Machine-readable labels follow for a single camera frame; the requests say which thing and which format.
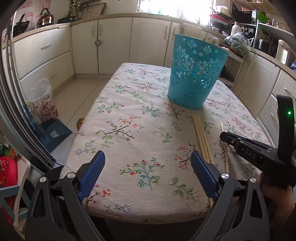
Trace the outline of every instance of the yellow wire basket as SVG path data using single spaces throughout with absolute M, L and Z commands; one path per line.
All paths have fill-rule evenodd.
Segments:
M 252 7 L 254 7 L 256 10 L 261 10 L 264 12 L 270 12 L 270 7 L 267 5 L 267 3 L 264 0 L 258 1 L 258 0 L 247 0 L 247 3 L 250 4 Z

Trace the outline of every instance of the human hand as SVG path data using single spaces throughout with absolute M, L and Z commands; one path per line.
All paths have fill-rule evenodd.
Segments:
M 259 175 L 259 185 L 262 185 L 263 172 Z M 277 186 L 262 185 L 264 196 L 271 199 L 276 204 L 273 218 L 270 220 L 271 229 L 279 229 L 288 219 L 295 207 L 293 200 L 293 189 L 288 186 L 287 189 L 281 189 Z

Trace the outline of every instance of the window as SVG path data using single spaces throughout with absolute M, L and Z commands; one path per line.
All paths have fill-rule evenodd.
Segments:
M 208 25 L 213 0 L 139 0 L 138 11 Z

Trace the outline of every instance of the floor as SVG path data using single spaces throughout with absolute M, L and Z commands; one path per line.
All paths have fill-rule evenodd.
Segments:
M 66 163 L 78 132 L 76 128 L 78 119 L 86 117 L 108 81 L 109 79 L 77 78 L 54 96 L 54 102 L 59 111 L 59 120 L 73 132 L 51 152 L 56 160 Z

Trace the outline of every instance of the blue plastic basket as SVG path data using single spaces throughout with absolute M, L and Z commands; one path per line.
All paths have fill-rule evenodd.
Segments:
M 228 52 L 200 39 L 175 34 L 168 97 L 188 109 L 200 109 L 211 92 Z

